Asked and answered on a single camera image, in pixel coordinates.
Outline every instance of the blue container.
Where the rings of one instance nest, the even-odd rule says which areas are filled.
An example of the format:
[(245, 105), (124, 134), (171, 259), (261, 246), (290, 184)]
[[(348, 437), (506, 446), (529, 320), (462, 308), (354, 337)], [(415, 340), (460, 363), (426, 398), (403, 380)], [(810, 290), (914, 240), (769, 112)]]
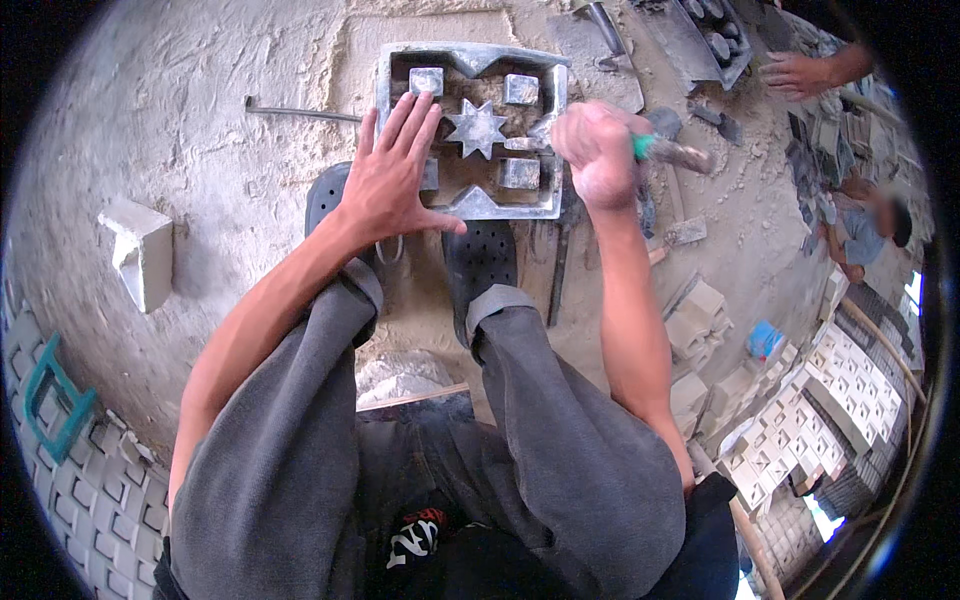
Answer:
[(747, 350), (751, 356), (766, 360), (782, 340), (783, 334), (777, 331), (769, 321), (763, 320), (754, 326), (754, 330), (747, 337)]

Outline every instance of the black shoe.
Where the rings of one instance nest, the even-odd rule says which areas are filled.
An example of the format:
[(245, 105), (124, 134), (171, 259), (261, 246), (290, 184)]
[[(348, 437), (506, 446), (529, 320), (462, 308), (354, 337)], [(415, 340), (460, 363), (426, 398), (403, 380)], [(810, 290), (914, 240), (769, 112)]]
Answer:
[[(344, 198), (344, 186), (347, 184), (351, 164), (353, 163), (349, 160), (338, 162), (331, 167), (327, 167), (314, 180), (310, 191), (306, 193), (306, 218), (303, 223), (303, 237), (310, 235), (317, 224), (340, 205), (340, 201)], [(358, 256), (371, 268), (375, 257), (376, 253), (373, 246), (360, 252)]]
[(446, 283), (453, 300), (453, 329), (467, 344), (467, 309), (495, 283), (516, 286), (516, 241), (508, 221), (467, 221), (467, 234), (441, 236)]

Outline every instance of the dusty floor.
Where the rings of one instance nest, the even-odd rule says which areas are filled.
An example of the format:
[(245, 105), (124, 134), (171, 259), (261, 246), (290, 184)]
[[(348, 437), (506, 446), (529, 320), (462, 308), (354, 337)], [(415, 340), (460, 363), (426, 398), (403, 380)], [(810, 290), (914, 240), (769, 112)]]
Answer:
[[(64, 64), (25, 146), (14, 190), (7, 268), (43, 332), (62, 335), (62, 362), (96, 388), (169, 460), (180, 392), (211, 331), (302, 239), (305, 195), (327, 166), (350, 159), (352, 125), (247, 115), (242, 102), (360, 112), (372, 104), (381, 43), (449, 39), (556, 51), (544, 19), (565, 2), (446, 0), (327, 3), (131, 0), (109, 7)], [(655, 267), (666, 301), (699, 270), (727, 297), (736, 329), (702, 371), (707, 384), (741, 359), (753, 324), (768, 319), (800, 341), (831, 265), (823, 247), (798, 249), (806, 230), (783, 150), (783, 106), (757, 77), (728, 94), (701, 93), (745, 125), (737, 148), (686, 115), (662, 51), (623, 11), (646, 106), (684, 120), (680, 139), (719, 158), (709, 177), (678, 172), (686, 217), (704, 214), (708, 238)], [(672, 220), (654, 170), (656, 231)], [(110, 267), (112, 235), (97, 214), (129, 199), (175, 222), (174, 293), (142, 316)], [(545, 312), (554, 228), (517, 223), (521, 287)], [(555, 350), (601, 387), (600, 271), (588, 223), (574, 231)], [(482, 398), (480, 371), (453, 335), (439, 236), (407, 239), (383, 274), (386, 311), (361, 361), (386, 349), (426, 348)], [(489, 409), (481, 418), (489, 419)]]

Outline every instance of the gray pants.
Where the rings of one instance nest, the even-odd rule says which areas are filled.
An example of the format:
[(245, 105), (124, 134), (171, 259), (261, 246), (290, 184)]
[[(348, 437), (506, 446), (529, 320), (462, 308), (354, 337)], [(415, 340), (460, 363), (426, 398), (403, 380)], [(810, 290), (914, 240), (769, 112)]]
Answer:
[(197, 446), (173, 512), (183, 591), (362, 596), (369, 549), (409, 498), (439, 489), (584, 595), (646, 593), (684, 539), (663, 440), (557, 356), (526, 295), (499, 285), (468, 314), (498, 428), (358, 424), (354, 348), (381, 302), (372, 271), (351, 261)]

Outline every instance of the pant cuff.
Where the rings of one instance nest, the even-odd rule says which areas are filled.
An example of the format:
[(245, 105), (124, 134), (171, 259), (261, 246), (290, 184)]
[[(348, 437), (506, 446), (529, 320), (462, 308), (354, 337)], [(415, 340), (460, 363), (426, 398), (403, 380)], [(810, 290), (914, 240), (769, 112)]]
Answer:
[(467, 309), (467, 342), (473, 344), (473, 336), (480, 322), (508, 306), (537, 307), (526, 292), (512, 285), (495, 283), (490, 289), (477, 296)]
[(360, 260), (352, 258), (343, 270), (343, 275), (349, 279), (353, 285), (357, 286), (364, 293), (370, 302), (376, 308), (376, 314), (380, 314), (383, 307), (383, 288), (380, 287), (380, 281), (376, 278), (376, 273), (370, 268), (370, 265)]

